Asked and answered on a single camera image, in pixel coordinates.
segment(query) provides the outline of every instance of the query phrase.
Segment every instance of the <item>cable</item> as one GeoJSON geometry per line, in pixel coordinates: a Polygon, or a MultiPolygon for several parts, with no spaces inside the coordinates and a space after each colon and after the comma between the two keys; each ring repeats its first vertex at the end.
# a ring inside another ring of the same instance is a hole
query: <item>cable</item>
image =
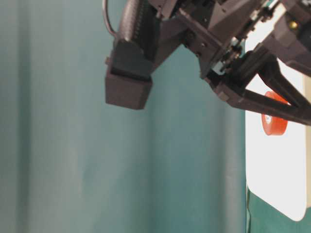
{"type": "Polygon", "coordinates": [[[103,0],[103,17],[104,17],[104,22],[106,25],[106,28],[108,30],[108,32],[113,36],[116,37],[117,33],[113,30],[113,28],[111,27],[110,24],[110,20],[109,20],[109,15],[108,15],[108,0],[103,0]]]}

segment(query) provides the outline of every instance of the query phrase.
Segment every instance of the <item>red object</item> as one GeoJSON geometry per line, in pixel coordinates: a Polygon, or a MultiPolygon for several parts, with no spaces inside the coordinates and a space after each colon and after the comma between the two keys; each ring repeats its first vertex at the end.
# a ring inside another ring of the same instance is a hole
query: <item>red object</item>
{"type": "MultiPolygon", "coordinates": [[[[274,100],[287,103],[285,99],[274,91],[268,91],[266,96],[274,100]]],[[[283,135],[287,128],[287,120],[275,116],[261,114],[262,126],[267,135],[283,135]]]]}

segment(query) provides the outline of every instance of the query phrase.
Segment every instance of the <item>black plastic part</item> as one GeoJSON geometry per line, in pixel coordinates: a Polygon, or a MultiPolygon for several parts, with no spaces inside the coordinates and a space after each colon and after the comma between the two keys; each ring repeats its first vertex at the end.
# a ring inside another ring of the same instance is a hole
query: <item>black plastic part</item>
{"type": "Polygon", "coordinates": [[[260,53],[265,59],[261,59],[260,66],[253,66],[252,59],[242,60],[240,65],[248,67],[249,70],[247,73],[240,73],[239,79],[236,76],[237,72],[234,77],[233,74],[218,75],[211,71],[205,80],[213,91],[232,107],[311,125],[311,104],[281,74],[276,57],[263,45],[259,45],[252,53],[260,53]],[[290,105],[247,90],[250,77],[257,72],[262,80],[290,105]]]}

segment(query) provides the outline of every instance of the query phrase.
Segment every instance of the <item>teal curtain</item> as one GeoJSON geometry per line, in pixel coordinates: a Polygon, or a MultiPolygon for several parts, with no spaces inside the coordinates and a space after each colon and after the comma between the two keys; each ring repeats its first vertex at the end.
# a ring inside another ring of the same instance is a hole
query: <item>teal curtain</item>
{"type": "MultiPolygon", "coordinates": [[[[111,0],[117,28],[125,0],[111,0]]],[[[100,0],[0,2],[0,231],[245,232],[244,112],[179,48],[146,109],[104,102],[100,0]]]]}

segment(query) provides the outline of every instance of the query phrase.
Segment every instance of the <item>screw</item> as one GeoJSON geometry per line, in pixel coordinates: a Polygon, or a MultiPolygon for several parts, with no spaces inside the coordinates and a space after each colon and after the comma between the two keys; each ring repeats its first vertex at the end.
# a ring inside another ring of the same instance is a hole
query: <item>screw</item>
{"type": "Polygon", "coordinates": [[[295,30],[295,29],[298,28],[298,23],[295,22],[295,21],[291,21],[291,22],[289,23],[289,27],[290,27],[290,29],[295,30]]]}
{"type": "Polygon", "coordinates": [[[109,60],[110,60],[110,57],[106,57],[106,60],[105,60],[105,64],[106,64],[106,65],[109,64],[109,60]]]}

